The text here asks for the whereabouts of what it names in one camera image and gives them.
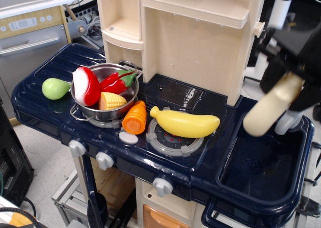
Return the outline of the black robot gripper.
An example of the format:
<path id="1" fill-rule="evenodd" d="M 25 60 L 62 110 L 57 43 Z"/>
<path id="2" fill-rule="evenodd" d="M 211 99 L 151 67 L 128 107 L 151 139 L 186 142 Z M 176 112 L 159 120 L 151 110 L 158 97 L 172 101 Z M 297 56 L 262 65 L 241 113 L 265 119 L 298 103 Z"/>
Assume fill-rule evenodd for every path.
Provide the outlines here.
<path id="1" fill-rule="evenodd" d="M 289 109 L 301 112 L 320 102 L 320 25 L 307 31 L 269 28 L 260 52 L 268 61 L 260 81 L 265 94 L 293 72 L 303 80 L 294 80 L 290 86 L 293 98 Z"/>

